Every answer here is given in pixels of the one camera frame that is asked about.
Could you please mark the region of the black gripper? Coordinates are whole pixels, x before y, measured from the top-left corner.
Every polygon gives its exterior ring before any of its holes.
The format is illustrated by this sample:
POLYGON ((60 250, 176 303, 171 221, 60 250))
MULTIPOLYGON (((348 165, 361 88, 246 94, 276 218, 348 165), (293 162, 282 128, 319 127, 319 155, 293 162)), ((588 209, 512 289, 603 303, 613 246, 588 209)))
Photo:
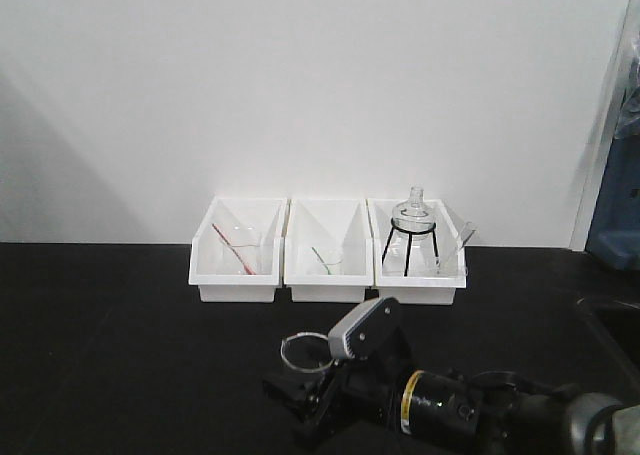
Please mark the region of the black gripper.
POLYGON ((400 431, 401 386, 415 368, 402 329, 368 358, 333 365, 324 375, 267 373, 264 393, 293 411, 297 443, 323 443, 358 421, 400 431))

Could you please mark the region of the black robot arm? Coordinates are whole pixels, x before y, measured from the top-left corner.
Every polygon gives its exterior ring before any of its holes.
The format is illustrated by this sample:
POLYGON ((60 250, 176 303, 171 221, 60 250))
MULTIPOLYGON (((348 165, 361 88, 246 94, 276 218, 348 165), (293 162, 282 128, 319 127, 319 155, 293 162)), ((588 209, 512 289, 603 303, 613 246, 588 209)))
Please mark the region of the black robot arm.
POLYGON ((514 372, 466 377, 419 368, 394 330, 366 358, 333 360, 309 379, 263 378, 266 395, 296 418, 296 443, 313 450, 357 421, 452 454, 636 454, 639 408, 614 396, 552 387, 514 372))

